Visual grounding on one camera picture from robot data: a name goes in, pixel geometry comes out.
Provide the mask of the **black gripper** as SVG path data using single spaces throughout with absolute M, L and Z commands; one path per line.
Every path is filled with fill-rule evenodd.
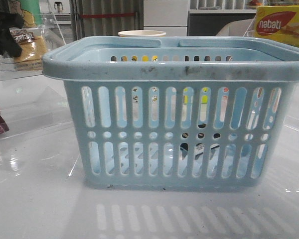
M 10 28 L 22 29 L 23 18 L 17 13 L 0 12 L 0 55 L 5 53 L 10 57 L 19 57 L 22 48 L 17 44 L 10 33 Z

